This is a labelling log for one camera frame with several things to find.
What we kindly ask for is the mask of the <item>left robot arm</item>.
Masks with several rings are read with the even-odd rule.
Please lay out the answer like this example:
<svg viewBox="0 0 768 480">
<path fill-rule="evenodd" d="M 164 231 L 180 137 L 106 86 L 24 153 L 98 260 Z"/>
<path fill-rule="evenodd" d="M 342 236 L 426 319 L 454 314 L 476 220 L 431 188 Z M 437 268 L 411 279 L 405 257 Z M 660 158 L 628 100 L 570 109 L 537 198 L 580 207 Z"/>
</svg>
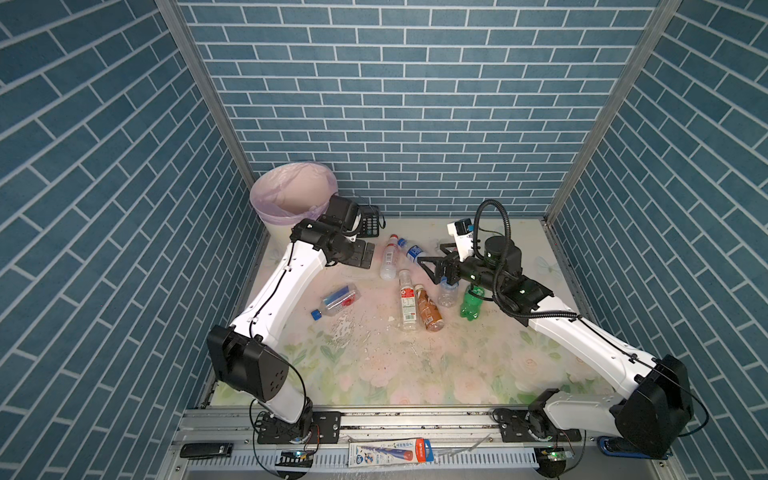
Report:
<svg viewBox="0 0 768 480">
<path fill-rule="evenodd" d="M 289 425 L 310 414 L 310 400 L 288 383 L 291 365 L 275 348 L 313 279 L 330 265 L 350 265 L 365 250 L 357 239 L 362 218 L 356 202 L 332 195 L 319 218 L 292 228 L 285 253 L 255 299 L 228 326 L 214 326 L 207 335 L 216 379 L 250 394 Z"/>
</svg>

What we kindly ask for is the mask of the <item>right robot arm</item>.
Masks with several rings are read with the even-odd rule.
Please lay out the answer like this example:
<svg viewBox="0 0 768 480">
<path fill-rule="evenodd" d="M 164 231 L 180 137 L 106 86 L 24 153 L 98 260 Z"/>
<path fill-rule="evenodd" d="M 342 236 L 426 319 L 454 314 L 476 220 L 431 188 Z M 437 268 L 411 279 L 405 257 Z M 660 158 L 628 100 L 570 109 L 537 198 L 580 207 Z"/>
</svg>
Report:
<svg viewBox="0 0 768 480">
<path fill-rule="evenodd" d="M 545 390 L 528 407 L 526 423 L 535 438 L 592 431 L 623 438 L 641 454 L 660 459 L 682 436 L 694 415 L 694 396 L 681 361 L 656 358 L 569 309 L 551 289 L 523 274 L 521 251 L 508 238 L 488 239 L 483 255 L 470 253 L 465 241 L 440 249 L 439 256 L 412 258 L 433 283 L 465 280 L 487 290 L 487 300 L 502 312 L 557 342 L 612 387 L 605 395 Z"/>
</svg>

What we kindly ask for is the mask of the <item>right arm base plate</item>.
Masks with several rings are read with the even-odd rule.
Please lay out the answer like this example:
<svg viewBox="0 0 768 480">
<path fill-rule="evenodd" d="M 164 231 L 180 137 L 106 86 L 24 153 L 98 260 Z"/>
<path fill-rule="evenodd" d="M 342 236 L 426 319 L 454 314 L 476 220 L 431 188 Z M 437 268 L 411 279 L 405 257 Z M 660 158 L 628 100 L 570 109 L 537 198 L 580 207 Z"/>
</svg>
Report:
<svg viewBox="0 0 768 480">
<path fill-rule="evenodd" d="M 576 443 L 583 438 L 578 429 L 560 430 L 542 411 L 495 408 L 491 418 L 497 423 L 504 443 L 565 442 Z"/>
</svg>

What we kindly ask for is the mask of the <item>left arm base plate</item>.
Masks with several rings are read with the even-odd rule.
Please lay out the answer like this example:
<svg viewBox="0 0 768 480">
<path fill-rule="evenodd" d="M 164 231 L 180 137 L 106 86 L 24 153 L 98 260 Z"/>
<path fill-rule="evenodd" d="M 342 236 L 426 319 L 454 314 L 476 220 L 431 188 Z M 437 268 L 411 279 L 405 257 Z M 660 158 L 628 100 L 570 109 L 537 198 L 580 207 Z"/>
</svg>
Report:
<svg viewBox="0 0 768 480">
<path fill-rule="evenodd" d="M 339 411 L 319 411 L 289 424 L 271 413 L 261 412 L 255 420 L 257 443 L 337 444 L 341 417 Z"/>
</svg>

